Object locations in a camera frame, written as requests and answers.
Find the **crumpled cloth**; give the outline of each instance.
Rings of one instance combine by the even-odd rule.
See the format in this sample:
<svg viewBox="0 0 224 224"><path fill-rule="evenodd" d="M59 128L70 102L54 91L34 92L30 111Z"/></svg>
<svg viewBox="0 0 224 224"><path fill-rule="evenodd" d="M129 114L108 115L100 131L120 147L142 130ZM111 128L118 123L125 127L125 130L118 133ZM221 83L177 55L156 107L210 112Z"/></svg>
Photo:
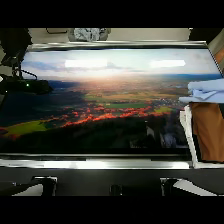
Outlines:
<svg viewBox="0 0 224 224"><path fill-rule="evenodd" d="M74 35L77 40L97 41L100 39L100 28L75 28Z"/></svg>
<svg viewBox="0 0 224 224"><path fill-rule="evenodd" d="M224 79L190 82L188 89L192 95L179 97L181 102L224 103Z"/></svg>

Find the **landscape image on screen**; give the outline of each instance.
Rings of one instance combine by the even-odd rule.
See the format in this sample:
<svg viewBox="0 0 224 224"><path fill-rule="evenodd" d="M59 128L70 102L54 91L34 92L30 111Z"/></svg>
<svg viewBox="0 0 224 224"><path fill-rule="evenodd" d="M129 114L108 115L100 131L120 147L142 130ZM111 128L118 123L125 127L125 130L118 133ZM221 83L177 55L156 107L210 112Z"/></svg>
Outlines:
<svg viewBox="0 0 224 224"><path fill-rule="evenodd" d="M189 95L191 81L221 78L207 49L28 52L22 69L48 80L53 91L8 94L0 152L188 148L178 99Z"/></svg>

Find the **silver frame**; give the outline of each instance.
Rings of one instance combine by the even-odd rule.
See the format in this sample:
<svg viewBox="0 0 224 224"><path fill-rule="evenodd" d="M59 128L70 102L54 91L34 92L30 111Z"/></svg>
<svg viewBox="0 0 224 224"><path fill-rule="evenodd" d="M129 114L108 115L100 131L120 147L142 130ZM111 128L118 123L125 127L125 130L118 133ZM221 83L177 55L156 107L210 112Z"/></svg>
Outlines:
<svg viewBox="0 0 224 224"><path fill-rule="evenodd" d="M54 51L54 50L78 50L78 49L89 49L89 48L113 48L113 47L124 47L124 48L208 48L205 41L97 41L97 42L68 42L68 43L47 43L47 44L33 44L29 46L27 52L40 52L40 51ZM192 162L165 162L165 161L151 161L151 159L133 159L133 157L147 157L156 156L155 154L144 154L144 155L108 155L108 154L26 154L26 153L0 153L0 157L7 156L27 156L26 160L12 160L12 159L0 159L0 166L5 167L27 167L27 168L58 168L58 169L190 169ZM31 157L38 156L50 156L50 157L62 157L71 156L76 157L72 161L37 161ZM108 159L111 156L120 157L119 159ZM78 157L87 158L85 161L78 161ZM88 157L107 157L107 159L88 159Z"/></svg>

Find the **screen bezel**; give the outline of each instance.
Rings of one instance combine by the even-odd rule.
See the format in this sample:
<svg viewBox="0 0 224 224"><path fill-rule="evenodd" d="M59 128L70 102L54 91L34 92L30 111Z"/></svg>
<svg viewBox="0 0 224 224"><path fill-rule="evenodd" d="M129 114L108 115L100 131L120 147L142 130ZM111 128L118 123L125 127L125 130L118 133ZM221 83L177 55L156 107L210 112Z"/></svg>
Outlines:
<svg viewBox="0 0 224 224"><path fill-rule="evenodd" d="M47 44L33 44L29 46L27 52L43 52L43 51L69 51L69 50L104 50L104 49L163 49L163 48L177 48L177 49L208 49L208 46L205 41L98 41L98 42L68 42L68 43L47 43ZM221 69L219 68L214 56L209 50L216 66L223 77ZM0 105L0 109L3 105L3 102L7 97L4 97L2 103ZM45 157L45 156L59 156L59 157L162 157L166 156L177 156L179 150L173 149L170 150L169 154L27 154L27 153L0 153L1 155L9 155L9 156L37 156L37 157Z"/></svg>

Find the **brown cloth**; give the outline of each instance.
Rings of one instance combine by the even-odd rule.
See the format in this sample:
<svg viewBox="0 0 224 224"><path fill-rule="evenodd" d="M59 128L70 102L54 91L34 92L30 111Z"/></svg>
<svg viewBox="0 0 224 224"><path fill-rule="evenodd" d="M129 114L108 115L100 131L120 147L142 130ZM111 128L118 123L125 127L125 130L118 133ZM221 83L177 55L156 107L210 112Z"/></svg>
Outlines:
<svg viewBox="0 0 224 224"><path fill-rule="evenodd" d="M190 106L201 159L224 162L224 118L219 104L190 103Z"/></svg>

